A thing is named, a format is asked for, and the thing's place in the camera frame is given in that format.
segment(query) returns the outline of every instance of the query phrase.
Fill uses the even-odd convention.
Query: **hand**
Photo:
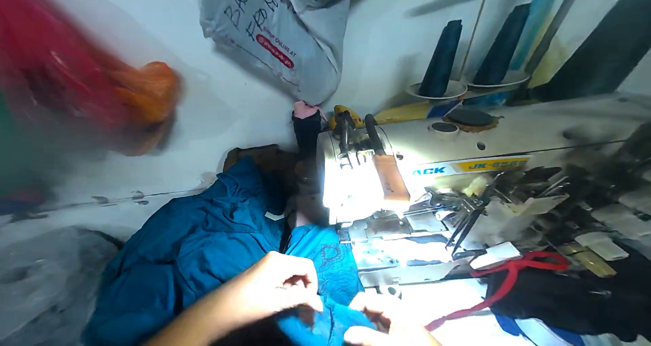
[[[304,304],[323,311],[314,264],[271,252],[186,309],[147,346],[208,346],[226,334]]]
[[[321,312],[317,290],[312,260],[270,252],[211,296],[215,312],[235,329],[299,305]]]
[[[349,305],[364,312],[367,317],[379,323],[379,328],[388,328],[382,333],[367,327],[353,326],[344,334],[344,341],[357,346],[441,346],[417,321],[410,318],[400,300],[388,296],[360,292]]]

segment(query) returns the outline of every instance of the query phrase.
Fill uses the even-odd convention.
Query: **industrial sewing machine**
[[[369,129],[344,117],[318,137],[323,205],[365,286],[440,280],[498,244],[547,246],[576,206],[595,209],[595,192],[606,204],[642,192],[648,210],[650,120],[651,98],[622,94]]]

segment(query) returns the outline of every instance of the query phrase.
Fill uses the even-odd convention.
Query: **pink fabric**
[[[326,116],[321,111],[321,108],[308,105],[303,100],[294,103],[294,116],[297,118],[304,119],[310,117],[314,115],[317,111],[321,114],[321,118],[325,120]]]

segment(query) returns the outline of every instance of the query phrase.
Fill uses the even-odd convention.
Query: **black fabric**
[[[450,118],[450,121],[457,124],[475,127],[488,126],[495,120],[495,117],[489,115],[488,113],[476,111],[474,109],[460,108],[457,108],[448,113],[447,118]]]
[[[629,258],[608,262],[617,275],[601,279],[591,272],[580,277],[534,268],[522,270],[513,289],[491,311],[516,319],[538,318],[548,326],[578,334],[613,333],[623,342],[637,335],[651,337],[651,262],[639,252],[618,244]],[[507,272],[486,278],[491,296]]]
[[[549,83],[540,101],[614,92],[651,47],[651,0],[619,0]]]
[[[462,28],[460,20],[450,21],[443,28],[430,65],[420,84],[418,92],[421,96],[438,98],[445,94]]]
[[[509,64],[516,52],[517,42],[525,28],[531,4],[516,6],[502,25],[497,38],[488,50],[486,58],[479,67],[473,83],[477,85],[501,84],[507,75]]]
[[[292,113],[294,134],[298,144],[299,159],[313,158],[316,155],[316,138],[321,132],[321,114],[315,112],[312,116],[300,119]]]

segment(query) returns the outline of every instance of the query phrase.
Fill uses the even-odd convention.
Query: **yellow part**
[[[348,113],[350,113],[350,117],[353,118],[353,122],[355,123],[355,127],[364,127],[364,121],[359,117],[358,114],[355,113],[355,111],[353,111],[352,109],[346,107],[345,105],[339,105],[338,104],[338,105],[335,106],[335,114],[332,117],[330,117],[330,119],[328,120],[328,127],[330,128],[330,131],[334,130],[335,125],[337,124],[335,122],[335,117],[339,113],[342,113],[344,111],[348,111]]]
[[[432,104],[429,101],[419,101],[418,103],[380,111],[375,115],[375,120],[378,121],[378,124],[393,124],[396,122],[422,120],[423,118],[427,118],[427,114],[431,109]]]

